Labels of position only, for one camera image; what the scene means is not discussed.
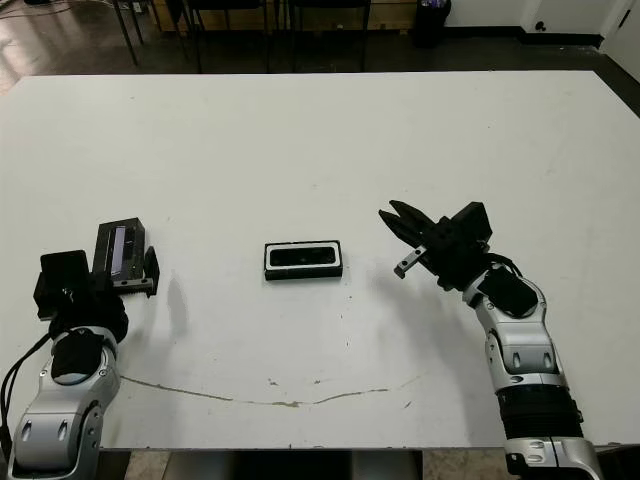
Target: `dark floor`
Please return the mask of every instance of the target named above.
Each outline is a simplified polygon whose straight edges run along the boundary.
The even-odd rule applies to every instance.
[[[0,11],[0,94],[24,75],[195,73],[193,53],[191,61],[185,60],[175,34],[158,32],[148,14],[139,18],[145,45],[134,40],[140,60],[136,67],[108,0],[56,0],[39,7],[14,0]],[[133,38],[131,25],[129,29]],[[306,34],[299,43],[298,71],[358,71],[358,39],[354,32]],[[211,33],[202,43],[205,73],[265,71],[260,33]],[[289,38],[274,35],[271,45],[271,71],[290,72]],[[640,84],[592,47],[523,45],[501,37],[446,38],[436,48],[418,49],[409,35],[372,32],[366,69],[594,70],[640,115]]]

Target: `scratch mark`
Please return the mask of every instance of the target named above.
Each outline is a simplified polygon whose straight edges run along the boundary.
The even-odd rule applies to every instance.
[[[160,385],[159,383],[156,383],[154,385],[153,383],[143,382],[142,380],[136,380],[135,378],[125,377],[124,375],[120,375],[120,378],[122,378],[123,380],[127,380],[131,383],[137,383],[138,385],[142,385],[143,387],[157,388],[158,390],[164,390],[166,392],[184,393],[186,395],[211,398],[213,400],[221,400],[223,402],[235,401],[233,398],[230,398],[230,397],[221,397],[220,395],[212,395],[210,393],[192,392],[191,390],[182,390],[181,388],[165,387],[164,385]]]
[[[272,402],[269,405],[273,405],[275,407],[289,407],[289,408],[298,408],[303,402]]]
[[[551,155],[549,155],[550,160],[547,165],[547,169],[544,172],[545,177],[555,174],[558,171],[559,164],[561,164],[565,160],[563,158],[563,154],[566,148],[566,144],[567,140],[563,138],[555,151],[552,152]]]
[[[159,383],[149,383],[149,382],[145,382],[143,380],[138,380],[136,378],[131,378],[131,377],[127,377],[125,375],[121,375],[120,378],[123,380],[126,380],[128,382],[131,383],[135,383],[137,385],[141,385],[143,387],[149,387],[149,388],[155,388],[158,390],[164,390],[165,392],[174,392],[174,393],[182,393],[185,395],[192,395],[194,397],[202,397],[202,398],[209,398],[211,400],[219,400],[221,402],[235,402],[235,403],[242,403],[245,405],[262,405],[262,406],[274,406],[274,407],[287,407],[287,408],[299,408],[302,405],[321,405],[323,403],[327,403],[327,402],[331,402],[333,400],[338,400],[339,398],[346,398],[346,397],[357,397],[357,396],[361,396],[361,395],[366,395],[369,393],[385,393],[385,392],[390,392],[392,390],[401,390],[404,387],[406,387],[407,385],[417,381],[418,379],[422,378],[425,374],[422,373],[420,375],[417,375],[415,377],[413,377],[411,380],[403,383],[402,385],[400,385],[399,387],[395,388],[395,389],[389,389],[389,388],[372,388],[370,390],[362,390],[359,392],[346,392],[346,393],[339,393],[337,395],[332,395],[330,397],[327,398],[323,398],[321,400],[316,400],[313,402],[303,402],[303,401],[299,401],[299,400],[293,400],[291,402],[260,402],[257,400],[242,400],[242,399],[237,399],[237,398],[232,398],[232,397],[225,397],[222,395],[215,395],[212,393],[204,393],[204,392],[195,392],[192,390],[184,390],[182,388],[175,388],[175,387],[167,387],[165,385],[160,385]],[[315,382],[313,382],[314,384],[319,384],[321,383],[321,380],[316,380]],[[409,405],[411,405],[411,402],[407,403],[404,408],[407,408]]]
[[[589,215],[589,224],[587,225],[587,229],[585,231],[586,242],[584,249],[584,260],[582,262],[582,268],[580,269],[580,280],[578,282],[578,302],[577,305],[584,305],[584,290],[585,290],[585,280],[588,278],[590,265],[591,265],[591,250],[593,247],[593,237],[594,237],[594,228],[593,228],[593,211],[591,211]]]
[[[330,402],[331,400],[336,400],[338,398],[344,397],[355,397],[357,395],[364,395],[365,393],[377,393],[377,392],[388,392],[388,388],[374,388],[372,390],[363,390],[362,392],[349,392],[349,393],[341,393],[339,395],[333,395],[332,397],[327,397],[322,400],[318,400],[317,402],[311,402],[306,405],[320,405],[321,403]]]
[[[398,390],[406,387],[407,385],[411,385],[413,382],[420,380],[423,376],[424,376],[424,373],[421,373],[420,375],[416,375],[415,377],[413,377],[411,380],[407,380],[406,382],[404,382],[402,385],[398,387]]]

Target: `black rectangular object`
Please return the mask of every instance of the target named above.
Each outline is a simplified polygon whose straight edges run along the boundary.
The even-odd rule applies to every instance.
[[[89,290],[87,255],[84,250],[50,253],[40,257],[40,266],[33,299],[38,305],[38,318],[50,321],[56,316],[58,305],[66,301],[68,291]]]
[[[144,227],[138,218],[98,226],[93,273],[107,272],[114,282],[142,279]]]
[[[342,276],[338,240],[267,243],[264,246],[265,280]]]

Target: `black cable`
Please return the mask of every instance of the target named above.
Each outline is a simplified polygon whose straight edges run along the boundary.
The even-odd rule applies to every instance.
[[[511,273],[519,277],[522,276],[522,272],[518,267],[516,267],[516,264],[513,263],[513,260],[511,260],[510,258],[507,258],[503,255],[499,255],[497,253],[487,253],[486,255],[489,257],[489,261],[491,263],[501,263],[505,265],[507,268],[509,268],[509,270],[511,270]]]
[[[48,340],[49,333],[46,333],[33,345],[33,347],[27,350],[27,353],[25,353],[20,358],[20,360],[13,364],[13,366],[9,369],[7,374],[4,376],[4,379],[2,380],[2,388],[0,389],[0,415],[2,416],[2,425],[0,426],[0,446],[2,447],[2,453],[4,453],[4,458],[6,459],[7,463],[9,463],[12,446],[11,432],[9,431],[7,417],[9,415],[9,407],[11,406],[11,394],[13,393],[13,385],[15,383],[16,377],[18,376],[18,370],[20,370],[20,367],[22,366],[24,361],[31,355],[36,353],[38,350],[40,350]],[[7,392],[7,384],[9,383],[10,377],[11,383],[9,385],[9,391]]]

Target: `chair leg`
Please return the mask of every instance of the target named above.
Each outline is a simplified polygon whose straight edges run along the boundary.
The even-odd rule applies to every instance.
[[[182,54],[184,55],[185,60],[189,60],[189,55],[187,55],[187,49],[184,46],[184,41],[182,40],[182,35],[180,34],[180,29],[178,28],[178,22],[175,21],[172,15],[169,15],[171,20],[173,20],[173,28],[176,29],[176,35],[178,35],[178,40],[180,41],[180,48],[182,49]]]
[[[362,19],[362,56],[360,57],[360,71],[365,70],[365,61],[367,58],[367,31],[369,30],[369,12],[371,11],[371,1],[368,1],[364,7],[364,15]]]
[[[276,15],[276,32],[280,31],[280,0],[273,0],[273,12]]]
[[[156,26],[158,27],[158,31],[161,32],[162,28],[160,28],[160,17],[158,17],[158,10],[156,9],[156,4],[153,0],[149,0],[149,4],[151,5],[151,10],[153,11],[153,18],[156,19]]]
[[[198,14],[198,23],[200,24],[200,28],[202,28],[202,31],[204,32],[204,22],[202,21],[200,10],[196,10],[196,13]]]
[[[116,11],[116,17],[118,18],[118,23],[120,24],[120,30],[122,30],[122,35],[124,36],[124,41],[127,44],[127,48],[129,49],[129,55],[131,55],[131,60],[134,65],[138,65],[138,59],[136,58],[136,54],[133,51],[133,45],[131,45],[131,39],[129,38],[129,33],[127,32],[127,27],[124,24],[124,20],[122,19],[122,12],[120,11],[120,4],[118,0],[111,0],[113,4],[113,9]]]
[[[265,42],[265,63],[266,63],[266,67],[267,67],[267,73],[271,73],[271,66],[269,65],[269,22],[268,20],[268,15],[267,15],[267,0],[263,0],[262,1],[262,18],[263,18],[263,35],[264,35],[264,42]]]
[[[193,52],[196,56],[196,64],[198,66],[198,73],[202,73],[202,63],[200,61],[200,50],[198,48],[198,30],[200,30],[199,28],[196,28],[196,21],[193,15],[193,8],[189,7],[189,13],[190,13],[190,17],[191,17],[191,26],[192,26],[192,35],[193,35]]]
[[[187,35],[193,35],[193,24],[191,23],[191,20],[189,20],[189,14],[187,13],[187,9],[184,5],[182,6],[182,16],[184,17],[184,23],[187,24]]]
[[[138,25],[138,18],[136,17],[136,11],[133,9],[133,1],[127,0],[127,5],[129,6],[129,10],[131,11],[133,26],[136,27],[136,33],[138,34],[138,40],[140,40],[140,45],[144,45],[144,41],[142,40],[142,33],[140,33],[140,25]]]
[[[291,22],[291,70],[296,71],[296,7],[289,0],[289,21]]]

